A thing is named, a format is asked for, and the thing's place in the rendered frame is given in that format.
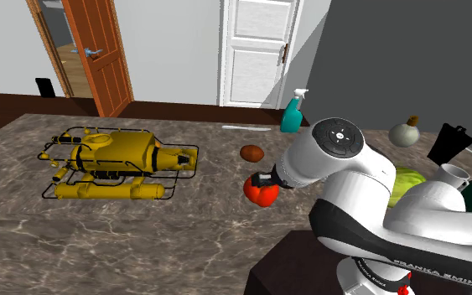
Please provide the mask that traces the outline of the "red bell pepper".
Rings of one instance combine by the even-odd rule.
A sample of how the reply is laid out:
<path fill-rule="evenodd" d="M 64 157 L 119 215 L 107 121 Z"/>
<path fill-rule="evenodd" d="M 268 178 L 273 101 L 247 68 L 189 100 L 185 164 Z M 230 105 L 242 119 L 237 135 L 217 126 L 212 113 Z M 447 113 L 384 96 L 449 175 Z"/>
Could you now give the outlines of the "red bell pepper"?
<path fill-rule="evenodd" d="M 252 203 L 260 207 L 269 207 L 277 199 L 279 186 L 276 184 L 257 188 L 252 186 L 251 177 L 249 177 L 243 185 L 243 192 Z"/>

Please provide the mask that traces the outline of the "brown potato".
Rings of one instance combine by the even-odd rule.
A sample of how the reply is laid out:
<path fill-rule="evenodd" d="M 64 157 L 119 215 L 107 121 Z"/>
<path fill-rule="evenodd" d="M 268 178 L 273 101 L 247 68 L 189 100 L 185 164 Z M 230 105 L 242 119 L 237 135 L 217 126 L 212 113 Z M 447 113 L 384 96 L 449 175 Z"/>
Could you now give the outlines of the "brown potato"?
<path fill-rule="evenodd" d="M 264 151 L 256 145 L 245 145 L 240 150 L 242 159 L 250 163 L 258 163 L 264 158 Z"/>

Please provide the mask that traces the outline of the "white knife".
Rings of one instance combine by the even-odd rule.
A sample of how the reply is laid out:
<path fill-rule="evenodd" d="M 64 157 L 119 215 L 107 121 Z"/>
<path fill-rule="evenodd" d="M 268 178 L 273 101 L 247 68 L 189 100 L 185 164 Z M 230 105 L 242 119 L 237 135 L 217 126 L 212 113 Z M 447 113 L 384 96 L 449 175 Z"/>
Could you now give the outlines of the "white knife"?
<path fill-rule="evenodd" d="M 243 127 L 243 126 L 232 126 L 232 125 L 223 125 L 221 126 L 222 129 L 226 130 L 246 130 L 246 131 L 253 131 L 253 132 L 268 132 L 272 129 L 270 127 Z"/>

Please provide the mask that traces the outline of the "teal spray bottle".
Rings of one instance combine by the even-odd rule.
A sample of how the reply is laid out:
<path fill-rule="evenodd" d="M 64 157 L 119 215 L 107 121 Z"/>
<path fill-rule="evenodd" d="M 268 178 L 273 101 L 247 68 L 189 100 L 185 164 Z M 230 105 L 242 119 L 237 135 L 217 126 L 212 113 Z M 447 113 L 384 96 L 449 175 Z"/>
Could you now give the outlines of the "teal spray bottle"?
<path fill-rule="evenodd" d="M 295 89 L 294 97 L 285 108 L 280 123 L 280 131 L 286 133 L 296 133 L 301 126 L 303 114 L 300 111 L 305 93 L 308 89 Z"/>

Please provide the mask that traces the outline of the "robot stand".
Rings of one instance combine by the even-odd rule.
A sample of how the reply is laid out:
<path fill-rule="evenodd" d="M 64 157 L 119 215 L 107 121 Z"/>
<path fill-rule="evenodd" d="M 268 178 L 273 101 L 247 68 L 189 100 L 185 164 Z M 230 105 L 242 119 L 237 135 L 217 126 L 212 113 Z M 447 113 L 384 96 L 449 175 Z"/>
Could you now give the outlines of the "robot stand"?
<path fill-rule="evenodd" d="M 287 233 L 249 272 L 243 295 L 343 295 L 336 267 L 345 257 L 310 230 Z M 416 295 L 472 295 L 472 287 L 414 272 Z"/>

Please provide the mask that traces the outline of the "white panel door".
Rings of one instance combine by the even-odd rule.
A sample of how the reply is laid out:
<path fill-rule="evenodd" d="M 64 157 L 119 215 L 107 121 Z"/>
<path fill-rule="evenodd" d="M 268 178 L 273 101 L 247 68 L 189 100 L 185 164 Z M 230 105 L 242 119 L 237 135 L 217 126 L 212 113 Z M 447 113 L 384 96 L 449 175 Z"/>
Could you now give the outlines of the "white panel door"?
<path fill-rule="evenodd" d="M 220 106 L 278 109 L 304 0 L 224 0 Z"/>

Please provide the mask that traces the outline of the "yellow toy submarine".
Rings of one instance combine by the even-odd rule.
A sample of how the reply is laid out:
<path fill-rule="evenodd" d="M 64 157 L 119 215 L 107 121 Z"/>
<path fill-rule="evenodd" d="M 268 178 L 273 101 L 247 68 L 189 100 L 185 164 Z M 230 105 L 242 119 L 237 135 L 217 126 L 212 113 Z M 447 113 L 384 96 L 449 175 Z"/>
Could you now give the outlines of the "yellow toy submarine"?
<path fill-rule="evenodd" d="M 49 187 L 54 199 L 171 199 L 178 182 L 192 179 L 200 148 L 161 142 L 146 129 L 72 128 L 45 143 L 37 159 L 58 171 Z"/>

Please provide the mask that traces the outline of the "green cabbage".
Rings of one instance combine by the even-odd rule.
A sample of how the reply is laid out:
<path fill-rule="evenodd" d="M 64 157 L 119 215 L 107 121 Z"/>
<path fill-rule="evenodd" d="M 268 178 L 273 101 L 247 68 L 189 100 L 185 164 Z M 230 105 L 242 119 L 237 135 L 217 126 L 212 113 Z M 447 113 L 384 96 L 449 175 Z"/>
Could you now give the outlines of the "green cabbage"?
<path fill-rule="evenodd" d="M 426 179 L 417 171 L 410 168 L 396 167 L 396 179 L 388 208 L 393 208 L 397 201 L 412 187 L 425 182 Z"/>

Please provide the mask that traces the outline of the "grey round vase with cork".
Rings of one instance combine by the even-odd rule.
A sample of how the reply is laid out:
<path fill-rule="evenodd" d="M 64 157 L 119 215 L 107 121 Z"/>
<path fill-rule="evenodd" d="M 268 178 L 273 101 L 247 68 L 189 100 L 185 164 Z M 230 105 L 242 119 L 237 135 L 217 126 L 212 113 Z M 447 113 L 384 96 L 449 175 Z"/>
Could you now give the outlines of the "grey round vase with cork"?
<path fill-rule="evenodd" d="M 399 148 L 409 148 L 420 138 L 418 116 L 410 116 L 406 123 L 394 126 L 388 133 L 390 142 Z"/>

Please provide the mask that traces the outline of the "white cup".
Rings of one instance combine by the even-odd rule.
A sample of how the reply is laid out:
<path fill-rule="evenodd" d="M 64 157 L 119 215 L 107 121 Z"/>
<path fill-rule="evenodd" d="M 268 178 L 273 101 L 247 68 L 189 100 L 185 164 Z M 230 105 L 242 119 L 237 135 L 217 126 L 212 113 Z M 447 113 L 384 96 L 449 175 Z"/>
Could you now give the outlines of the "white cup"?
<path fill-rule="evenodd" d="M 469 185 L 469 174 L 453 164 L 443 163 L 432 176 L 432 180 L 444 182 L 462 191 Z"/>

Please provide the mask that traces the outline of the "black spatula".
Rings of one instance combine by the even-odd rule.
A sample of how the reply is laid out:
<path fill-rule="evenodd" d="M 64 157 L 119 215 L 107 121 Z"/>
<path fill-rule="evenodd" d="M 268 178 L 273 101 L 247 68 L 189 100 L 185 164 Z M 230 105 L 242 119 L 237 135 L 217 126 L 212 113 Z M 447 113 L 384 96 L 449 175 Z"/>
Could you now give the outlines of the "black spatula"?
<path fill-rule="evenodd" d="M 428 153 L 428 158 L 441 166 L 448 163 L 461 151 L 472 144 L 472 137 L 466 134 L 462 126 L 453 127 L 444 123 L 438 137 Z"/>

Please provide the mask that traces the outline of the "orange wooden door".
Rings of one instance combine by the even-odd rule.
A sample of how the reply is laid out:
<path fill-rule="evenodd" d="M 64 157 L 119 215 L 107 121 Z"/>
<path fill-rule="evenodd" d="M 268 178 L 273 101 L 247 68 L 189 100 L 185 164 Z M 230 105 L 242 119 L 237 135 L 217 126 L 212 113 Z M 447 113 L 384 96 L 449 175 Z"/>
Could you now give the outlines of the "orange wooden door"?
<path fill-rule="evenodd" d="M 116 117 L 133 101 L 113 0 L 60 0 L 96 109 Z"/>

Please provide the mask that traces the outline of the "black box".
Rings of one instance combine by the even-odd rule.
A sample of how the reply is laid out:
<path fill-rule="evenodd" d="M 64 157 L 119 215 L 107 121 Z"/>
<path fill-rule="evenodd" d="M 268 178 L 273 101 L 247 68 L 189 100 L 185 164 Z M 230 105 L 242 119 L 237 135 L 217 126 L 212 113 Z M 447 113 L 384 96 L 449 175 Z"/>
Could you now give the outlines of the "black box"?
<path fill-rule="evenodd" d="M 35 78 L 39 94 L 43 98 L 55 98 L 56 94 L 51 79 L 44 77 Z"/>

